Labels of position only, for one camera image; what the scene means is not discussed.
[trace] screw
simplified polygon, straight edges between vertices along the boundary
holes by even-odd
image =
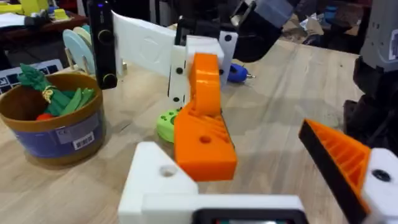
[[[380,169],[376,169],[372,171],[373,176],[375,176],[375,178],[383,181],[383,182],[390,182],[391,181],[391,177],[390,174],[388,174],[386,171],[384,170],[380,170]]]

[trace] barcode sticker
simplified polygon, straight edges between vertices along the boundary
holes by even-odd
[[[93,132],[90,132],[86,136],[84,136],[80,139],[74,140],[73,147],[75,147],[75,150],[79,150],[79,149],[89,145],[93,141],[94,141],[94,134],[93,134]]]

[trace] red toy vegetable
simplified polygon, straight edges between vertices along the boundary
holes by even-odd
[[[54,116],[52,116],[50,113],[44,113],[44,114],[40,114],[38,115],[38,117],[36,118],[36,121],[42,121],[42,120],[46,120],[46,119],[51,119]]]

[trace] plate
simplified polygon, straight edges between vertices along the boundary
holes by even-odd
[[[75,33],[77,33],[87,44],[87,46],[92,50],[93,44],[91,43],[91,35],[85,29],[81,27],[75,27],[73,29]]]
[[[63,43],[72,54],[73,60],[80,69],[84,69],[83,56],[87,59],[87,68],[90,74],[95,73],[94,57],[86,42],[74,31],[66,29],[62,34]]]

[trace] blue label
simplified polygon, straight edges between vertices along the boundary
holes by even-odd
[[[56,158],[73,154],[103,136],[101,111],[72,126],[46,132],[14,131],[21,144],[36,157]]]

